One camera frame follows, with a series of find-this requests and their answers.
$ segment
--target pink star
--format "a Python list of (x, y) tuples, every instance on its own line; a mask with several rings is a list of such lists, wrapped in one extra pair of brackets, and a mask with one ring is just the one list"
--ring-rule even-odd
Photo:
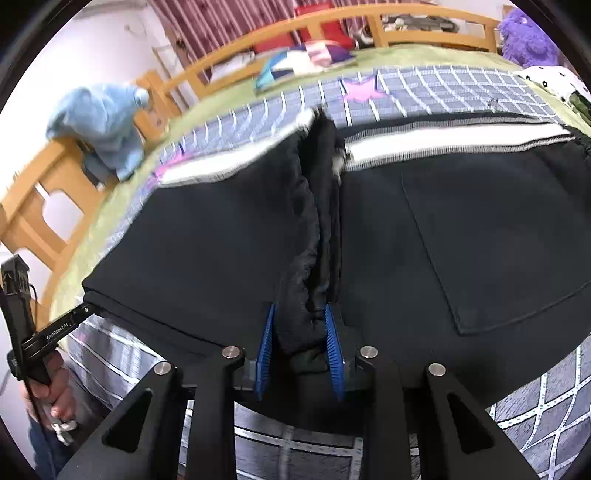
[(386, 94), (376, 90), (378, 85), (378, 79), (374, 76), (373, 78), (366, 80), (362, 83), (349, 83), (341, 80), (341, 85), (345, 88), (345, 100), (353, 100), (355, 102), (364, 103), (370, 98), (382, 98)]

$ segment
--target white trim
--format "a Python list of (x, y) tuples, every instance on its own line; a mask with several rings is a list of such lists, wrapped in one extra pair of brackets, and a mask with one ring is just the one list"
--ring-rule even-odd
[(374, 135), (346, 146), (350, 160), (345, 169), (376, 158), (409, 155), (415, 151), (450, 147), (514, 147), (536, 140), (570, 135), (558, 124), (479, 124), (426, 127)]
[(313, 120), (314, 111), (308, 109), (300, 113), (295, 122), (279, 130), (274, 137), (175, 165), (162, 175), (160, 186), (174, 187), (186, 183), (211, 183), (227, 179), (293, 133), (307, 129)]

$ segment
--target striped curtain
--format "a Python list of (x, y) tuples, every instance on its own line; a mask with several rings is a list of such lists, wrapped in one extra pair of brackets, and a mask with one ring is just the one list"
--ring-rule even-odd
[[(332, 3), (346, 7), (388, 1), (401, 2), (332, 0)], [(326, 0), (150, 0), (150, 3), (161, 21), (184, 41), (190, 60), (195, 61), (257, 28), (293, 17), (295, 7), (326, 3)], [(361, 26), (360, 18), (345, 24), (349, 33)]]

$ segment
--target black handle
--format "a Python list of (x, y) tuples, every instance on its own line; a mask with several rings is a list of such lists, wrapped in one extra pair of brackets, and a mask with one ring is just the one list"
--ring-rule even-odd
[(196, 379), (186, 480), (236, 480), (232, 373), (244, 364), (238, 347), (211, 355), (191, 375)]

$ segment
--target light blue cloth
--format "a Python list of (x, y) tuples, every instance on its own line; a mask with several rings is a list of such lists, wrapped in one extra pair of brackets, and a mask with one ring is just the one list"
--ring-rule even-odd
[(148, 105), (149, 98), (146, 90), (133, 85), (78, 87), (57, 105), (46, 137), (68, 136), (88, 142), (96, 155), (85, 156), (85, 169), (103, 182), (109, 173), (126, 180), (144, 159), (133, 118), (139, 108)]

